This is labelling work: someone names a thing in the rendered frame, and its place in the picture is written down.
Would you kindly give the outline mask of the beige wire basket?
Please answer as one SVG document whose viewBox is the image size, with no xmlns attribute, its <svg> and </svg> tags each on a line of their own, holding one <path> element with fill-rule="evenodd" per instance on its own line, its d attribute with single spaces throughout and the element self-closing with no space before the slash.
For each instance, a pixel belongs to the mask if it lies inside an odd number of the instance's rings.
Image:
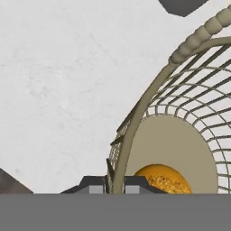
<svg viewBox="0 0 231 231">
<path fill-rule="evenodd" d="M 208 19 L 167 65 L 116 131 L 106 192 L 150 164 L 178 171 L 192 193 L 231 195 L 231 5 Z"/>
</svg>

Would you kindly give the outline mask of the golden brown bread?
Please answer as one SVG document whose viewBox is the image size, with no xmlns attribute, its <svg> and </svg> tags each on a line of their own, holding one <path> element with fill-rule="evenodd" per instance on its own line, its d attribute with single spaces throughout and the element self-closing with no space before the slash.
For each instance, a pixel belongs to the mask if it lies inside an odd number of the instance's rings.
<svg viewBox="0 0 231 231">
<path fill-rule="evenodd" d="M 186 179 L 172 167 L 163 164 L 150 164 L 137 171 L 135 176 L 144 176 L 149 185 L 170 194 L 191 194 Z"/>
</svg>

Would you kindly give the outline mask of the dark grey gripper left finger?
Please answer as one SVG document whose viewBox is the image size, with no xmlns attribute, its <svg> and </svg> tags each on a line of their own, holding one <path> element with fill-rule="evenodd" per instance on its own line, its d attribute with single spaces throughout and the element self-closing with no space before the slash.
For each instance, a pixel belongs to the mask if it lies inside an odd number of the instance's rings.
<svg viewBox="0 0 231 231">
<path fill-rule="evenodd" d="M 104 194 L 104 176 L 84 176 L 79 185 L 62 191 L 62 194 Z"/>
</svg>

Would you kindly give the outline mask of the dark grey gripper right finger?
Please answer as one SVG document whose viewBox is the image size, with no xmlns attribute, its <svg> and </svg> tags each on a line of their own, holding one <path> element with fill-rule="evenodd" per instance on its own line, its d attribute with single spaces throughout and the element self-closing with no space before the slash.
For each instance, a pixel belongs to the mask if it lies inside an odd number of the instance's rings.
<svg viewBox="0 0 231 231">
<path fill-rule="evenodd" d="M 164 194 L 164 191 L 151 186 L 144 176 L 125 176 L 124 194 Z"/>
</svg>

